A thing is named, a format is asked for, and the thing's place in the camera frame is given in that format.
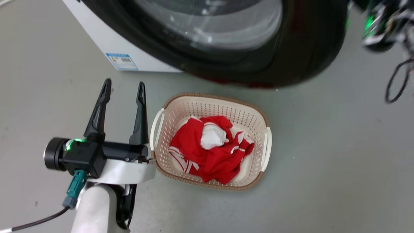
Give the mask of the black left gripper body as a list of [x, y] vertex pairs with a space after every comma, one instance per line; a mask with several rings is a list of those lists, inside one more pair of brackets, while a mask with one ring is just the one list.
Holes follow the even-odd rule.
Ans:
[[55, 171], [84, 171], [91, 178], [99, 178], [108, 159], [123, 162], [149, 162], [146, 145], [130, 145], [118, 142], [96, 142], [86, 139], [55, 137], [43, 153], [46, 168]]

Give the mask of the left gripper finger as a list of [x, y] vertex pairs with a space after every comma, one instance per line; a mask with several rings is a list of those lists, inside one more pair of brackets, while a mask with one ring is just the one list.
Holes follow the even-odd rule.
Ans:
[[84, 132], [85, 139], [97, 142], [103, 142], [105, 140], [105, 112], [106, 106], [110, 101], [111, 90], [112, 80], [110, 78], [107, 78], [102, 86], [102, 90], [100, 91], [97, 102], [95, 103], [91, 117]]
[[143, 82], [139, 83], [136, 95], [136, 119], [133, 134], [129, 138], [131, 145], [144, 145], [149, 143], [146, 87]]

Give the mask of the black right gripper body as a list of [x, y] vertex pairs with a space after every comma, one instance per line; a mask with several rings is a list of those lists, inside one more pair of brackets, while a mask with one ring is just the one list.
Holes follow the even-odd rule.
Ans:
[[385, 52], [401, 43], [413, 53], [412, 0], [352, 0], [353, 5], [367, 13], [363, 45], [373, 52]]

